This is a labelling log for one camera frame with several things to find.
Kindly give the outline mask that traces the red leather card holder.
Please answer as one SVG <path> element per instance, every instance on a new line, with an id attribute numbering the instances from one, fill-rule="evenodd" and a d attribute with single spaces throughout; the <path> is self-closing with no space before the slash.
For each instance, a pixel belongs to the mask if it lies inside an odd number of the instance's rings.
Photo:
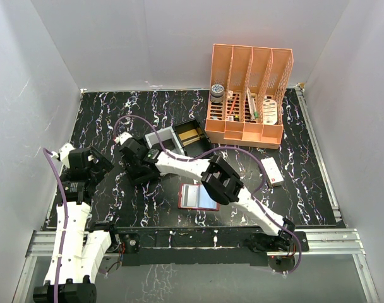
<path id="1" fill-rule="evenodd" d="M 178 208 L 179 209 L 187 209 L 187 210 L 208 210 L 208 211 L 219 211 L 220 206 L 217 202 L 215 202 L 207 193 L 206 189 L 202 184 L 195 184 L 199 185 L 200 187 L 200 193 L 199 193 L 199 200 L 198 200 L 198 207 L 197 208 L 182 208 L 181 207 L 181 191 L 184 184 L 181 185 L 180 191 L 179 191 L 179 201 L 178 201 Z"/>

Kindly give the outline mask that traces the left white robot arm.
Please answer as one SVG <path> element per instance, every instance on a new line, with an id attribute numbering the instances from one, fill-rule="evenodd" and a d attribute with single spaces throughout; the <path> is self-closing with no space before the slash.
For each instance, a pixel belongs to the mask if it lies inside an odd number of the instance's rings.
<path id="1" fill-rule="evenodd" d="M 113 165 L 94 147 L 66 143 L 59 151 L 44 150 L 49 163 L 66 168 L 57 180 L 57 229 L 43 285 L 33 290 L 34 302 L 96 302 L 95 277 L 105 252 L 117 244 L 111 222 L 99 222 L 86 231 L 86 221 L 99 183 Z"/>

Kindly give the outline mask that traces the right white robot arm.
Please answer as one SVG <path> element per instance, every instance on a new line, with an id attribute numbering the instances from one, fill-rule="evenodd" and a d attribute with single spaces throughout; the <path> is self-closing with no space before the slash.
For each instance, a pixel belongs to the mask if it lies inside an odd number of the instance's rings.
<path id="1" fill-rule="evenodd" d="M 209 159 L 191 158 L 168 150 L 149 149 L 127 132 L 117 136 L 114 142 L 133 184 L 143 184 L 167 174 L 193 179 L 200 182 L 218 204 L 237 203 L 238 207 L 253 214 L 263 233 L 275 241 L 272 249 L 286 250 L 292 244 L 299 246 L 294 235 L 296 226 L 258 201 L 224 158 L 218 155 Z"/>

